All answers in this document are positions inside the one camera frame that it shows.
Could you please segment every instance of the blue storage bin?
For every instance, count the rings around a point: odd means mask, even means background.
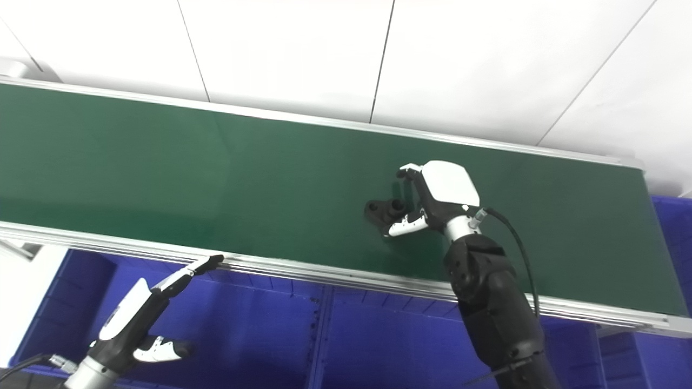
[[[69,251],[13,363],[58,353],[81,361],[88,344],[140,277],[154,285],[180,266]],[[324,287],[301,281],[211,271],[171,299],[151,333],[191,340],[188,359],[142,363],[121,379],[126,388],[303,389]],[[33,372],[65,377],[47,367]]]
[[[335,288],[323,389],[462,388],[489,373],[457,305]],[[547,355],[564,389],[606,389],[596,326],[543,318]],[[469,386],[497,388],[494,379]]]
[[[653,196],[680,288],[692,314],[692,199]]]
[[[603,370],[609,389],[689,389],[689,339],[637,333],[602,338]]]
[[[135,281],[179,265],[69,251],[13,363],[43,353],[80,361]],[[565,389],[605,389],[595,326],[544,318]],[[451,302],[212,271],[195,278],[152,328],[194,341],[182,361],[140,364],[126,388],[458,389],[486,374]],[[35,366],[32,372],[65,377]],[[469,388],[496,388],[487,379]]]

